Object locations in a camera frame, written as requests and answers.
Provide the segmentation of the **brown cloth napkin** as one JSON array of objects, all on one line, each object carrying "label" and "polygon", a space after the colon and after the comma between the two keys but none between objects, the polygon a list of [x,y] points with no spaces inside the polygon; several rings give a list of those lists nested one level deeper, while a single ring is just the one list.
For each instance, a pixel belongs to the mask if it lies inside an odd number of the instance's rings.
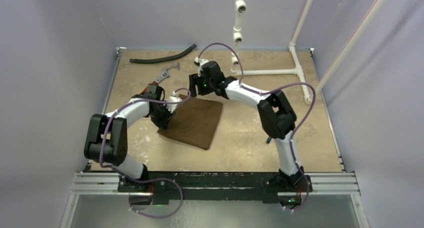
[{"label": "brown cloth napkin", "polygon": [[191,97],[177,107],[167,128],[160,128],[157,133],[207,151],[211,148],[222,111],[221,102]]}]

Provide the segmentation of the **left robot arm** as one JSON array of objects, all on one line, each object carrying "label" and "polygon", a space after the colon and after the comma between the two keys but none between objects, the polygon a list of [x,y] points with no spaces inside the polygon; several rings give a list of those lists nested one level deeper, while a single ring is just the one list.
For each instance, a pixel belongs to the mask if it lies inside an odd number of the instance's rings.
[{"label": "left robot arm", "polygon": [[165,129],[182,102],[177,94],[163,99],[165,90],[149,84],[144,91],[131,97],[122,107],[91,116],[83,154],[102,168],[111,168],[123,176],[125,182],[138,193],[149,187],[148,168],[128,154],[128,128],[141,118],[149,118],[160,129]]}]

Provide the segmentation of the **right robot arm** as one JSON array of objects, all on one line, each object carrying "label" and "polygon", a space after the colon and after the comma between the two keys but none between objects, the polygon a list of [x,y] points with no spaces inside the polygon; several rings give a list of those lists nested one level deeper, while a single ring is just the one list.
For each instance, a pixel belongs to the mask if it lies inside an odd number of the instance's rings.
[{"label": "right robot arm", "polygon": [[297,116],[285,94],[281,91],[261,91],[251,86],[242,86],[239,79],[225,76],[216,61],[196,58],[198,72],[189,76],[189,90],[193,97],[214,93],[218,97],[248,105],[258,111],[261,127],[274,140],[278,157],[278,175],[269,185],[282,187],[288,192],[300,186],[302,166],[296,161],[293,135]]}]

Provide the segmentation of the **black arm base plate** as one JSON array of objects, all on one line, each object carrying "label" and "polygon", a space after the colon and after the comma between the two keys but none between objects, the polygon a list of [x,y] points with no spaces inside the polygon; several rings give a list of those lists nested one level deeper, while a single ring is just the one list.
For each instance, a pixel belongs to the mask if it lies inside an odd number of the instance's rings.
[{"label": "black arm base plate", "polygon": [[140,193],[155,205],[171,200],[261,201],[264,204],[299,205],[300,195],[312,192],[308,175],[289,177],[281,172],[147,171],[146,184],[119,176],[118,192]]}]

